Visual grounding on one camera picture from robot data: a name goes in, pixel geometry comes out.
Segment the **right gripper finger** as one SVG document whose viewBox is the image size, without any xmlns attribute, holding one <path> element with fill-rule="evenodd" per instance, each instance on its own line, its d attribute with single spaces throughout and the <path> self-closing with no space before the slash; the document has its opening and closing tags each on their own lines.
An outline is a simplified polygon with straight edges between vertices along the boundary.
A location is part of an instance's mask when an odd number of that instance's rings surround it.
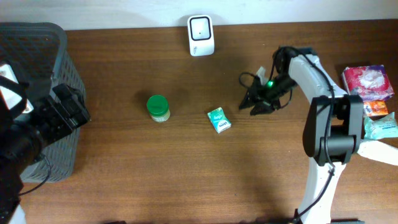
<svg viewBox="0 0 398 224">
<path fill-rule="evenodd" d="M 261 115 L 261 114 L 271 114 L 275 111 L 273 106 L 269 105 L 255 105 L 250 111 L 251 116 Z"/>
<path fill-rule="evenodd" d="M 249 95 L 246 95 L 246 96 L 243 98 L 242 102 L 239 104 L 238 109 L 239 109 L 239 110 L 243 110 L 243 109 L 251 108 L 251 107 L 252 107 L 252 100 L 251 100 L 251 97 L 250 97 Z"/>
</svg>

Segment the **teal pocket tissue pack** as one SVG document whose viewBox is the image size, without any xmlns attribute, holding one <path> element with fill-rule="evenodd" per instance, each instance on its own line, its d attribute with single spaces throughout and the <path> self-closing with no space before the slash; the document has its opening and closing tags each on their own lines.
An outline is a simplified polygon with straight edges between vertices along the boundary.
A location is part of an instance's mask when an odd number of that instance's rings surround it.
<svg viewBox="0 0 398 224">
<path fill-rule="evenodd" d="M 213 111 L 207 113 L 208 118 L 213 125 L 215 131 L 219 134 L 231 127 L 231 122 L 225 116 L 222 107 L 219 107 Z"/>
</svg>

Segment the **green lid glass jar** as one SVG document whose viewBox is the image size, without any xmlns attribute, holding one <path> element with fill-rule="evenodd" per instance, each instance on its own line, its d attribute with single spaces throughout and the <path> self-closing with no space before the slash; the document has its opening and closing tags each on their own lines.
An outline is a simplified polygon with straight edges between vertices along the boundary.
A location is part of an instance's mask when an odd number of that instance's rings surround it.
<svg viewBox="0 0 398 224">
<path fill-rule="evenodd" d="M 158 123 L 170 118 L 169 102 L 162 95 L 153 95 L 147 101 L 147 110 L 151 118 Z"/>
</svg>

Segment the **orange pocket tissue pack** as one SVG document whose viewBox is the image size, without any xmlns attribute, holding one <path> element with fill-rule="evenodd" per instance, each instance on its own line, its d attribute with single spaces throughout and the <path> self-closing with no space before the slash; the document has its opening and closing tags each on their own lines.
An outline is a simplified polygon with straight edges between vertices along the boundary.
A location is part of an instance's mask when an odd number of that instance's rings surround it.
<svg viewBox="0 0 398 224">
<path fill-rule="evenodd" d="M 364 114 L 369 117 L 388 115 L 388 109 L 384 101 L 367 101 L 364 102 Z"/>
</svg>

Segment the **red purple tissue pack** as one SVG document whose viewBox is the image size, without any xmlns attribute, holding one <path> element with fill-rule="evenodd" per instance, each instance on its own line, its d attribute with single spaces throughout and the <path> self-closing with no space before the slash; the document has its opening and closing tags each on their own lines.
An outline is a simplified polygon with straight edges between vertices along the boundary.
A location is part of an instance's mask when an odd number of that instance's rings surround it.
<svg viewBox="0 0 398 224">
<path fill-rule="evenodd" d="M 386 101 L 394 96 L 384 65 L 346 67 L 341 77 L 346 91 L 363 101 Z"/>
</svg>

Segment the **teal wet wipes pouch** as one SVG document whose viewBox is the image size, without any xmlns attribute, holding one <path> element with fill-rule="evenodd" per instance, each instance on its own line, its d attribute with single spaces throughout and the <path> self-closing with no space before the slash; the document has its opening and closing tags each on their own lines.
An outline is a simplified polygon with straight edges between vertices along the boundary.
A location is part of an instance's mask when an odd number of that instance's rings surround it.
<svg viewBox="0 0 398 224">
<path fill-rule="evenodd" d="M 395 119 L 395 112 L 387 116 L 373 121 L 369 117 L 364 119 L 364 138 L 370 140 L 380 140 L 384 138 L 397 137 L 397 121 Z"/>
</svg>

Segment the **white bamboo print tube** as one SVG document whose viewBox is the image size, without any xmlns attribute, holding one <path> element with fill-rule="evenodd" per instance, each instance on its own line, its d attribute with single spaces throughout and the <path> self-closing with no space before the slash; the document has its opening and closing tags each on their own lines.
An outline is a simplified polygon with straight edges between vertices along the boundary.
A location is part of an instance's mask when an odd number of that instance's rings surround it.
<svg viewBox="0 0 398 224">
<path fill-rule="evenodd" d="M 363 139 L 357 153 L 370 160 L 397 166 L 397 148 L 377 140 Z"/>
</svg>

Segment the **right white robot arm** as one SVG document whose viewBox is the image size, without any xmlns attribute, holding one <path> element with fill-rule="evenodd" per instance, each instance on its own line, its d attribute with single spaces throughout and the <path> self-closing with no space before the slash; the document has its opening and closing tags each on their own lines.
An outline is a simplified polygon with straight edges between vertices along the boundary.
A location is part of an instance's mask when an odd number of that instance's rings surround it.
<svg viewBox="0 0 398 224">
<path fill-rule="evenodd" d="M 338 181 L 361 144 L 363 100 L 333 81 L 312 48 L 281 46 L 272 56 L 269 79 L 255 75 L 239 109 L 249 108 L 252 116 L 281 110 L 280 98 L 296 86 L 310 103 L 302 135 L 309 167 L 303 200 L 291 223 L 331 223 Z"/>
</svg>

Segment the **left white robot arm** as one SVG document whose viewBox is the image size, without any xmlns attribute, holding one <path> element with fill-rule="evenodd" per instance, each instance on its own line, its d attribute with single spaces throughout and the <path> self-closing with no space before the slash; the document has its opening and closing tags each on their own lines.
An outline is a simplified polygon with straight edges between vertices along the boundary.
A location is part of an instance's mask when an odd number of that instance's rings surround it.
<svg viewBox="0 0 398 224">
<path fill-rule="evenodd" d="M 60 83 L 41 90 L 11 62 L 1 62 L 1 223 L 25 223 L 21 174 L 44 161 L 45 147 L 90 120 L 81 90 Z"/>
</svg>

